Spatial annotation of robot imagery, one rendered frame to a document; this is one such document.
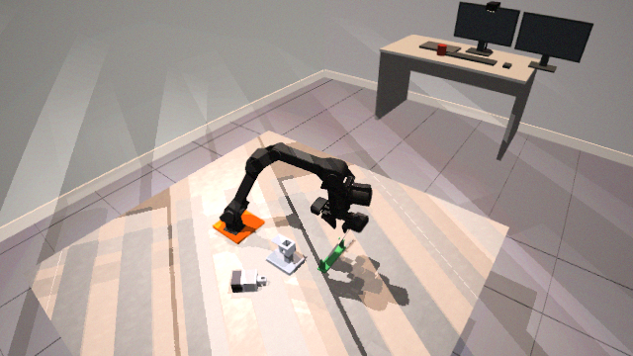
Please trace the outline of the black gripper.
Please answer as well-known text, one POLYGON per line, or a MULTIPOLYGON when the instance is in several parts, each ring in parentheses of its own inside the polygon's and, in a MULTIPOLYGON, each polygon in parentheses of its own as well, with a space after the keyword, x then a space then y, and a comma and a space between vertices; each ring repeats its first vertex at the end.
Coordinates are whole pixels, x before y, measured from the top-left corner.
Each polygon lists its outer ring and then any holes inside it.
POLYGON ((359 212, 348 213, 347 202, 348 200, 341 205, 334 205, 329 200, 318 197, 311 205, 311 212, 318 216, 322 210, 320 217, 333 229, 336 229, 336 219, 343 220, 344 224, 341 227, 344 234, 350 229, 361 233, 369 222, 369 217, 359 212))

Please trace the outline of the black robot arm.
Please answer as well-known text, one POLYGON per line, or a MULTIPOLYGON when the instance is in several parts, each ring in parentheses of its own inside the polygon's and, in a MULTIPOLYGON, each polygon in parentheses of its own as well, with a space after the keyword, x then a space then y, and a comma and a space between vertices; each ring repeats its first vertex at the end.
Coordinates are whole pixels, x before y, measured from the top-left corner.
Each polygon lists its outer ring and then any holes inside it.
POLYGON ((345 161, 337 158, 321 158, 301 150, 292 148, 283 142, 258 147, 245 161, 245 174, 233 200, 220 215, 225 223, 225 231, 234 235, 246 227, 242 215, 250 202, 246 200, 260 172, 273 162, 280 160, 317 175, 322 181, 321 189, 327 190, 328 200, 334 205, 347 202, 347 209, 352 204, 370 207, 373 190, 371 184, 355 183, 355 176, 345 161), (345 183, 343 183, 347 177, 345 183))

